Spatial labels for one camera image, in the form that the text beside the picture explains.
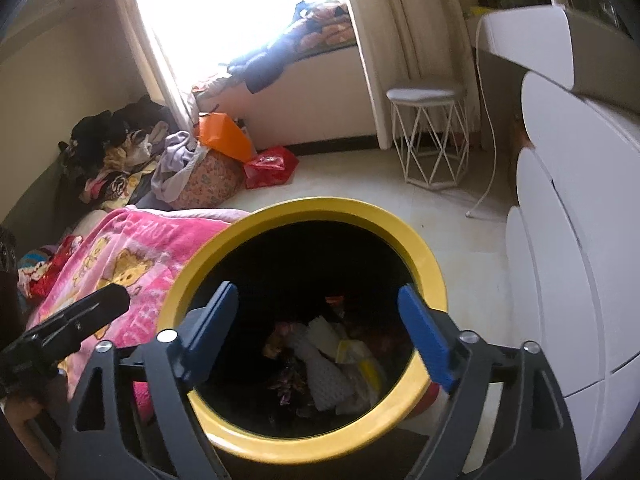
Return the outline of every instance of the trash can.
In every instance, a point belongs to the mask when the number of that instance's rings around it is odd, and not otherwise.
[[[162,306],[158,330],[204,306],[225,280],[238,287],[238,316],[209,380],[190,393],[214,446],[263,463],[336,458],[395,427],[429,386],[396,295],[412,282],[432,308],[446,310],[444,282],[426,243],[391,213],[341,198],[293,200],[253,213],[188,262]],[[382,363],[388,388],[359,416],[289,420],[268,406],[264,384],[276,364],[261,349],[276,322],[325,315],[328,296],[345,298],[358,309],[357,319],[394,334],[397,348]]]

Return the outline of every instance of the beige curtain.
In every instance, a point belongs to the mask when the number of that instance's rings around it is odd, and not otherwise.
[[[162,51],[149,16],[149,0],[116,0],[133,57],[153,101],[171,110],[181,130],[190,132],[198,119],[198,109],[190,89],[181,89]]]
[[[391,147],[386,91],[430,75],[466,86],[469,127],[480,107],[471,45],[459,0],[350,0],[380,148]]]

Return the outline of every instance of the blanket with cartoon bear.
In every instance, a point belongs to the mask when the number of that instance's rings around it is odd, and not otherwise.
[[[109,283],[126,287],[129,310],[86,339],[61,365],[71,398],[98,340],[120,348],[148,342],[156,332],[162,302],[178,273],[194,253],[228,226],[208,218],[167,218],[137,209],[117,209],[98,224],[66,262],[47,299],[29,326]],[[135,383],[140,414],[152,415],[146,384]]]

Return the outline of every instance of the power cord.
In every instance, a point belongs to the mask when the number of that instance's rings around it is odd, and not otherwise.
[[[494,184],[495,167],[497,165],[497,159],[498,159],[498,149],[495,143],[494,123],[491,120],[491,115],[489,115],[489,108],[486,105],[486,98],[484,97],[484,88],[482,87],[482,75],[480,73],[480,49],[478,48],[478,40],[480,39],[480,29],[483,24],[484,24],[484,16],[480,18],[480,21],[478,22],[478,26],[476,27],[476,70],[478,72],[478,81],[480,82],[480,95],[482,96],[482,102],[484,103],[484,111],[486,113],[486,118],[489,121],[489,126],[491,127],[491,136],[494,141],[494,169],[491,172],[491,179],[489,180],[489,184],[487,185],[486,190],[484,191],[482,196],[478,199],[476,204],[469,211],[466,212],[465,216],[467,218],[477,218],[474,216],[474,211],[476,210],[476,208],[478,208],[478,206],[482,203],[482,201],[484,201],[484,199],[487,197],[487,195],[489,195],[489,192],[491,191],[491,186]]]

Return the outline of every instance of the floor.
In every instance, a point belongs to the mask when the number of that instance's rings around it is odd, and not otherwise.
[[[380,206],[407,222],[430,246],[446,283],[449,313],[458,326],[476,330],[489,342],[512,345],[504,241],[511,194],[498,168],[492,192],[476,210],[478,218],[466,218],[489,180],[492,154],[472,152],[470,160],[469,174],[459,188],[430,192],[404,183],[394,150],[302,156],[284,186],[243,190],[222,207],[254,211],[308,196],[354,198]],[[499,388],[492,388],[466,470],[484,457],[498,399]],[[404,421],[401,428],[433,434],[444,402],[446,396],[441,395],[431,409]]]

